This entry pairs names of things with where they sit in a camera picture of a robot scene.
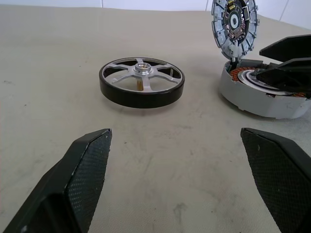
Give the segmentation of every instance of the silver spoke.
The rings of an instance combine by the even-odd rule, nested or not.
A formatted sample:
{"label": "silver spoke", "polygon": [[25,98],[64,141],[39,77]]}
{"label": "silver spoke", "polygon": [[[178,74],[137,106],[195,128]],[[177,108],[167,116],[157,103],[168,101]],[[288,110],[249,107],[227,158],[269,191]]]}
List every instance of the silver spoke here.
{"label": "silver spoke", "polygon": [[152,89],[150,87],[149,77],[143,76],[141,78],[142,78],[142,85],[144,87],[143,92],[150,92],[150,91],[152,91]]}
{"label": "silver spoke", "polygon": [[124,80],[124,79],[127,79],[127,78],[131,78],[131,77],[133,77],[134,75],[133,74],[126,74],[126,75],[124,75],[124,76],[121,76],[121,77],[119,77],[119,78],[113,78],[111,81],[110,81],[110,83],[111,84],[115,84],[115,83],[118,83],[118,82],[121,82],[122,80]]}
{"label": "silver spoke", "polygon": [[164,74],[162,72],[156,72],[151,78],[154,78],[154,77],[159,77],[167,81],[170,81],[172,83],[179,83],[181,81],[181,79],[173,78],[172,76],[168,74]]}
{"label": "silver spoke", "polygon": [[136,58],[137,63],[143,63],[144,61],[142,60],[142,58]]}
{"label": "silver spoke", "polygon": [[127,69],[128,70],[130,68],[130,66],[123,65],[123,64],[116,65],[116,64],[110,63],[107,65],[107,68]]}
{"label": "silver spoke", "polygon": [[157,66],[154,66],[152,68],[154,69],[161,69],[161,68],[172,68],[173,66],[170,65],[170,64],[165,64],[165,65],[157,65]]}
{"label": "silver spoke", "polygon": [[[142,94],[169,90],[173,88],[172,86],[179,85],[184,80],[183,74],[174,65],[157,59],[143,57],[130,57],[113,61],[103,67],[102,77],[110,85],[118,89],[141,92]],[[158,79],[153,80],[154,83],[150,84],[150,79],[155,77]]]}

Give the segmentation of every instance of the beige table surface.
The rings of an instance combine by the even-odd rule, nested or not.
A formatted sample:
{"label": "beige table surface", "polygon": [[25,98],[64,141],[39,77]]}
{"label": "beige table surface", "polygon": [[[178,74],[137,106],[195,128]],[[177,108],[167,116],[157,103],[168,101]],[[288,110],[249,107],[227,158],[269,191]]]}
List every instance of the beige table surface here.
{"label": "beige table surface", "polygon": [[[0,6],[0,231],[73,140],[112,128],[90,233],[278,233],[240,130],[274,132],[311,153],[311,112],[273,120],[224,100],[217,86],[226,59],[211,20],[210,12]],[[247,58],[306,33],[261,17]],[[99,69],[130,56],[181,68],[182,98],[153,110],[104,98]]]}

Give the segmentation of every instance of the black plastic part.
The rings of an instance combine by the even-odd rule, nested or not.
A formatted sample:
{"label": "black plastic part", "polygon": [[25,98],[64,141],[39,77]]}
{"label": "black plastic part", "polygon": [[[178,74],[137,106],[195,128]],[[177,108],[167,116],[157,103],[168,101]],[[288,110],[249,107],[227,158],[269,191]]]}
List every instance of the black plastic part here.
{"label": "black plastic part", "polygon": [[311,93],[311,58],[295,58],[271,65],[256,74],[258,80],[288,92]]}
{"label": "black plastic part", "polygon": [[117,104],[132,108],[158,108],[174,103],[183,93],[185,75],[180,69],[182,81],[177,86],[156,93],[142,93],[123,90],[109,84],[103,77],[103,68],[105,66],[103,66],[99,72],[101,91],[107,99]]}
{"label": "black plastic part", "polygon": [[231,65],[231,69],[230,70],[234,70],[238,67],[238,64],[239,62],[231,62],[230,65]]}
{"label": "black plastic part", "polygon": [[257,73],[257,79],[282,91],[311,97],[311,34],[286,37],[259,54],[283,62]]}
{"label": "black plastic part", "polygon": [[38,182],[4,233],[87,233],[104,184],[112,133],[75,140]]}
{"label": "black plastic part", "polygon": [[292,140],[242,129],[255,184],[282,233],[311,232],[311,158]]}
{"label": "black plastic part", "polygon": [[290,36],[265,47],[260,50],[259,54],[280,62],[294,58],[311,57],[310,42],[311,34]]}

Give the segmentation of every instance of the white wall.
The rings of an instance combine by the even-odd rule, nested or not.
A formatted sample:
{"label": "white wall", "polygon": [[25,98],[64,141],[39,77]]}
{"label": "white wall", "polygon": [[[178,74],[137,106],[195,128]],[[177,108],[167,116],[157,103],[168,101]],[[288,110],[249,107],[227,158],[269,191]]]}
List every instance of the white wall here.
{"label": "white wall", "polygon": [[[210,11],[213,0],[0,0],[0,4],[107,7],[160,11]],[[311,0],[256,0],[258,13],[311,29]]]}
{"label": "white wall", "polygon": [[102,0],[0,0],[0,4],[59,7],[102,7]]}
{"label": "white wall", "polygon": [[281,21],[311,29],[311,0],[289,0]]}

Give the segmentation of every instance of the brass pin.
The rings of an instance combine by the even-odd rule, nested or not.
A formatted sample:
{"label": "brass pin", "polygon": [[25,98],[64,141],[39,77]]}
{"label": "brass pin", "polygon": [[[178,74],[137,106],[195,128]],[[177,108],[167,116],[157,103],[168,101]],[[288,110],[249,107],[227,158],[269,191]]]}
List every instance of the brass pin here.
{"label": "brass pin", "polygon": [[137,80],[137,90],[138,91],[144,90],[144,86],[142,85],[142,80]]}

